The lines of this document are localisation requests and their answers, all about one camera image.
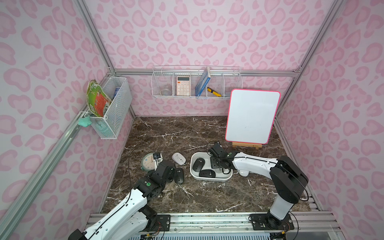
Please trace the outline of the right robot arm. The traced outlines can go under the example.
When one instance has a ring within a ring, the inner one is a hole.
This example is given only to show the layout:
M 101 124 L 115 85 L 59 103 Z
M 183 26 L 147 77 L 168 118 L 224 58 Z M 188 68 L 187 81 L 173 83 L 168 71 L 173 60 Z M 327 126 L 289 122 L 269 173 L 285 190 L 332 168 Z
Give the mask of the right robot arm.
M 266 214 L 269 222 L 282 221 L 292 207 L 302 200 L 302 195 L 308 195 L 308 177 L 287 156 L 268 159 L 237 151 L 228 153 L 219 143 L 215 143 L 208 153 L 219 168 L 237 170 L 243 177 L 252 173 L 272 180 L 278 195 Z

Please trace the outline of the black mouse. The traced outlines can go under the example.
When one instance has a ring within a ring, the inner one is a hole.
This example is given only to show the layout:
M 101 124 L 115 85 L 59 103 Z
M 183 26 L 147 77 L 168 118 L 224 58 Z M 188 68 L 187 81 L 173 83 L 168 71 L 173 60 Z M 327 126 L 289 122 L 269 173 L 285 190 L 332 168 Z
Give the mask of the black mouse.
M 201 170 L 199 172 L 199 177 L 201 178 L 216 178 L 216 172 L 214 170 Z
M 206 163 L 205 159 L 197 158 L 192 167 L 193 171 L 200 172 L 203 169 L 205 163 Z
M 184 170 L 182 168 L 177 168 L 175 172 L 174 182 L 178 185 L 182 185 L 184 183 L 184 180 Z

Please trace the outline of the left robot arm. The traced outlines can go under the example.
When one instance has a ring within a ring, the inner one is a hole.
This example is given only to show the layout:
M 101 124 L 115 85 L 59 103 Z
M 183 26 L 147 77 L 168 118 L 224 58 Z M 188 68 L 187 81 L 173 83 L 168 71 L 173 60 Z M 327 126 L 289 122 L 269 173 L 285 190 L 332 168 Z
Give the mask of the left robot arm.
M 150 237 L 169 230 L 170 216 L 158 216 L 148 202 L 159 196 L 166 184 L 173 181 L 176 167 L 162 161 L 134 184 L 130 193 L 101 220 L 84 231 L 75 230 L 69 240 L 128 240 L 140 232 Z

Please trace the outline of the white pink mouse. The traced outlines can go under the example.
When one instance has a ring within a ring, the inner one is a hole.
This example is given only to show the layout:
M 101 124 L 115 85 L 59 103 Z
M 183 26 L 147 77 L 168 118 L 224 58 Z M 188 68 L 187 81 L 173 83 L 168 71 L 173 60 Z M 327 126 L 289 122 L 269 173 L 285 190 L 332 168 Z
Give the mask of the white pink mouse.
M 174 153 L 172 155 L 172 160 L 178 165 L 184 165 L 187 161 L 186 158 L 180 153 Z

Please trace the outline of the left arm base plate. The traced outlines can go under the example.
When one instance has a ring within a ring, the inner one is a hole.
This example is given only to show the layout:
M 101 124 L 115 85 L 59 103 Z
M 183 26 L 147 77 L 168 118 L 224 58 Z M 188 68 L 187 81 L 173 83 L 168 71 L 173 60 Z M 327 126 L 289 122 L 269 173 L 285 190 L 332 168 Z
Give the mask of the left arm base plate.
M 145 217 L 146 226 L 142 232 L 168 232 L 170 230 L 171 215 L 156 215 Z

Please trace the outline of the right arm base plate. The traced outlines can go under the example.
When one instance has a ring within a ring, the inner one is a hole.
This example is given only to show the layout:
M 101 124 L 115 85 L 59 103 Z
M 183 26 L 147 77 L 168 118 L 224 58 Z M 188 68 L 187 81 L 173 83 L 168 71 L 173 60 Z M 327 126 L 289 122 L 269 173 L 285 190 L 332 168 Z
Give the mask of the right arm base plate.
M 289 231 L 295 229 L 289 214 L 283 220 L 278 220 L 271 214 L 251 214 L 248 220 L 252 223 L 254 231 Z

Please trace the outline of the white storage box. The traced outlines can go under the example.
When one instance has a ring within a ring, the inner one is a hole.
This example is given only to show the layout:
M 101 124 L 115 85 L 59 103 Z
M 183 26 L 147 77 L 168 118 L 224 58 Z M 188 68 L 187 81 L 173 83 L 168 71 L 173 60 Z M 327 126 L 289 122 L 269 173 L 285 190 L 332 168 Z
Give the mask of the white storage box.
M 197 152 L 194 153 L 191 157 L 191 164 L 190 164 L 190 174 L 192 177 L 196 180 L 200 181 L 213 181 L 213 182 L 226 182 L 233 176 L 233 170 L 224 170 L 224 169 L 212 169 L 211 163 L 210 163 L 210 155 L 208 153 L 204 152 Z M 216 178 L 201 178 L 199 177 L 199 172 L 193 171 L 192 167 L 197 158 L 203 158 L 205 159 L 206 163 L 202 170 L 214 170 L 216 172 Z

